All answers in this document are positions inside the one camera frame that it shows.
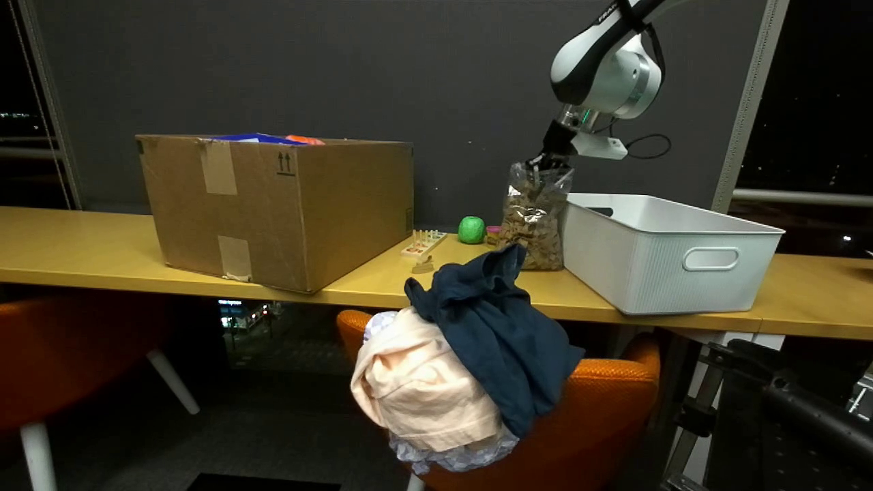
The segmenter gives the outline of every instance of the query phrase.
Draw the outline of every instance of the packing tape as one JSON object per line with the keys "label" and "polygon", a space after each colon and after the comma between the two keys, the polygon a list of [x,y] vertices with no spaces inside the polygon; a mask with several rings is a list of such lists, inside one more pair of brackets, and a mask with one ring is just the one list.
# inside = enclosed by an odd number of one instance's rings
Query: packing tape
{"label": "packing tape", "polygon": [[220,277],[250,281],[247,239],[219,235]]}
{"label": "packing tape", "polygon": [[201,180],[208,193],[238,193],[234,161],[228,142],[204,142],[198,152]]}

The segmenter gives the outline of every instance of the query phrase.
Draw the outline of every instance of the pile of clothes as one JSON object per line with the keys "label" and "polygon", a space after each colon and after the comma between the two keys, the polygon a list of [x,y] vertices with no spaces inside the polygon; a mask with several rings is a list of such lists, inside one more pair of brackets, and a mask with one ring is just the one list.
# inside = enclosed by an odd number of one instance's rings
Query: pile of clothes
{"label": "pile of clothes", "polygon": [[522,265],[522,246],[445,265],[430,288],[403,284],[408,307],[370,315],[348,386],[411,472],[505,457],[584,358],[516,285]]}

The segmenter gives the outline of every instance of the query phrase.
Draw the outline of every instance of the white plastic bin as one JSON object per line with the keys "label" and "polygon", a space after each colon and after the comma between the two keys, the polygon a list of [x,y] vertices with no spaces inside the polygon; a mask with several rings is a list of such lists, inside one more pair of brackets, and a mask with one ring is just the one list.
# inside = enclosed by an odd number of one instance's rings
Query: white plastic bin
{"label": "white plastic bin", "polygon": [[782,229],[646,193],[569,193],[564,268],[621,313],[748,311]]}

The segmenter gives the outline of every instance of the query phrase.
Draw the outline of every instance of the desk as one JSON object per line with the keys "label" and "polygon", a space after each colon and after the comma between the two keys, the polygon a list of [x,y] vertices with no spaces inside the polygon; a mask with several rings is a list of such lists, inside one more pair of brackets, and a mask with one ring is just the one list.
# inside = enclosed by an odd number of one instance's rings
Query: desk
{"label": "desk", "polygon": [[[466,261],[482,250],[489,247],[443,239],[434,265]],[[318,293],[301,298],[166,268],[149,214],[0,206],[0,284],[398,307],[406,304],[408,276],[411,261],[395,246]],[[739,313],[621,315],[564,269],[522,273],[518,285],[533,293],[535,307],[569,322],[873,340],[873,258],[778,254],[755,307]]]}

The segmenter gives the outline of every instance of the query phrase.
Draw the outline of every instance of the cardboard box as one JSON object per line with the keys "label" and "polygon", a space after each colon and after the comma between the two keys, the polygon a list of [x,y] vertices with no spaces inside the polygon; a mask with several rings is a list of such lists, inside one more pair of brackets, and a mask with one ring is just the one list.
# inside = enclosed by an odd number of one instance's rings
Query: cardboard box
{"label": "cardboard box", "polygon": [[163,261],[313,293],[411,232],[411,148],[140,133]]}

